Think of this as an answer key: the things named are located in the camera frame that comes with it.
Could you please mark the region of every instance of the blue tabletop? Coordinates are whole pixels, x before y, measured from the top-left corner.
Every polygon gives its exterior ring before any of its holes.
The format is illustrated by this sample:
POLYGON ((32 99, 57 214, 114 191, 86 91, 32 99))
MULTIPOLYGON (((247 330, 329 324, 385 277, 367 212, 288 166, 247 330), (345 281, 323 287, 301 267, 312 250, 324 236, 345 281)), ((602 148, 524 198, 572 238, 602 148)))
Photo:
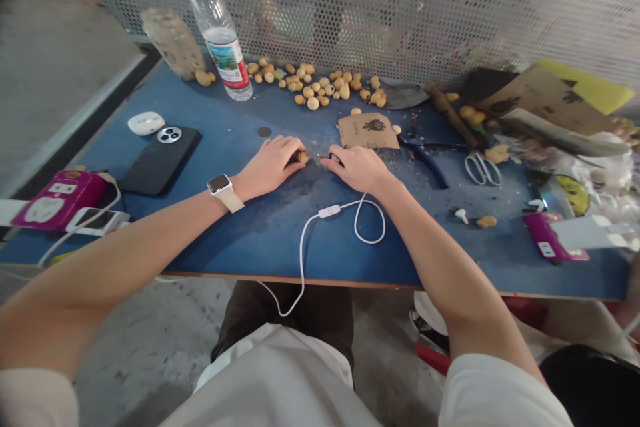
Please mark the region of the blue tabletop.
MULTIPOLYGON (((173 187, 163 197, 126 193, 115 209, 139 219, 205 189, 205 182, 220 173, 237 173, 255 154, 268 127, 278 134, 300 137, 309 148, 311 161, 276 192, 253 200, 245 209, 218 221, 175 259, 168 270, 231 276, 299 277, 298 248, 306 220, 319 209, 358 200, 360 195, 319 165, 316 153, 326 154, 332 143, 340 143, 335 127, 351 108, 378 111, 357 95, 349 100, 331 100, 327 108, 310 111, 293 101, 293 94, 277 85, 254 84, 253 99, 231 100, 223 86, 201 87, 185 83, 162 65, 147 80, 108 125, 79 162, 90 170, 108 169, 122 178, 149 138, 137 137, 127 120, 138 113, 155 111, 171 125, 192 127, 202 134, 173 187)), ((418 124, 429 141, 460 143, 450 125, 429 104, 419 108, 418 124)), ((384 111, 391 122, 407 129, 409 111, 384 111)), ((543 260, 522 220, 522 209, 531 199, 525 167, 513 162, 500 165, 502 187, 478 186, 464 170, 466 153, 435 154, 451 188, 440 190, 422 163, 411 161, 405 148, 385 150, 381 157, 402 180, 418 202, 478 262, 501 292, 533 296, 573 296, 623 299, 628 265, 613 250, 590 251, 588 262, 554 266, 543 260), (462 224, 450 212, 464 208, 471 220, 462 224), (495 228, 479 229, 474 220, 491 214, 495 228)), ((376 245, 360 242, 353 233, 355 207, 326 220, 315 220, 305 238, 305 276, 317 281, 361 285, 420 286, 409 253, 387 218, 387 235, 376 245)), ((359 226, 365 238, 377 238, 379 214, 363 207, 359 226)), ((55 232, 21 230, 0 252, 0 262, 34 264, 60 236, 55 232)), ((76 235, 57 254, 70 252, 95 238, 76 235)))

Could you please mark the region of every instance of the black coin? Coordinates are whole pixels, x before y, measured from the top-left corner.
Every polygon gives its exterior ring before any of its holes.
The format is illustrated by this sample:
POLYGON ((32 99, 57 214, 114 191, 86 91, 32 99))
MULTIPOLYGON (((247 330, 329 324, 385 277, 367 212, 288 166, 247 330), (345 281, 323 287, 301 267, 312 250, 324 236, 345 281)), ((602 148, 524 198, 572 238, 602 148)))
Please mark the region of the black coin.
POLYGON ((260 135, 262 138, 267 138, 271 135, 271 129, 268 127, 260 127, 258 129, 258 135, 260 135))

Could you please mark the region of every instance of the gray floor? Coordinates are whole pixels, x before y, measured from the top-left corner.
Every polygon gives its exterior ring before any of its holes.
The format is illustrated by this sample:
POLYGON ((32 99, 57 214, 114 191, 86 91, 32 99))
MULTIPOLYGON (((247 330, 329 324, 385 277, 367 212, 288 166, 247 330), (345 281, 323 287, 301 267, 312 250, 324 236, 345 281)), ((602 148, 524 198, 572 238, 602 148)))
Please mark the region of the gray floor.
MULTIPOLYGON (((22 285, 0 280, 0 302, 22 285)), ((232 281, 154 282, 100 329, 76 382, 81 425, 155 427, 209 363, 232 281)), ((385 426, 437 425, 441 377, 414 351, 411 292, 354 290, 356 393, 385 426)))
POLYGON ((102 7, 0 0, 0 192, 138 49, 102 7))

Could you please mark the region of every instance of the black phone case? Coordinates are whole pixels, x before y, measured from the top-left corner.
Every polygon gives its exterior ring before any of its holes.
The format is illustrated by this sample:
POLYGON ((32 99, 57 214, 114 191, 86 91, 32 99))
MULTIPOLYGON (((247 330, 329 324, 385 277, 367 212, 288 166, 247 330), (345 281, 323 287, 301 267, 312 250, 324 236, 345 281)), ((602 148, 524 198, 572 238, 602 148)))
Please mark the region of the black phone case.
POLYGON ((151 143, 118 182, 120 190, 160 195, 173 183, 202 138, 195 129, 176 127, 182 131, 182 136, 173 143, 162 143, 157 135, 153 136, 151 143))

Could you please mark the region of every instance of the phone camera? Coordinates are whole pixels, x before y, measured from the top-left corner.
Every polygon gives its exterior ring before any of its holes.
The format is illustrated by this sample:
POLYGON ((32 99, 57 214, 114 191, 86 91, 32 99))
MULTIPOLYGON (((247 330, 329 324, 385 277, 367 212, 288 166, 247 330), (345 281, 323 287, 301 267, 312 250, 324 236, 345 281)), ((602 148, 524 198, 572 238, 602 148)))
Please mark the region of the phone camera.
POLYGON ((156 138, 161 143, 173 143, 182 137, 182 130, 178 127, 165 127, 157 133, 156 138))

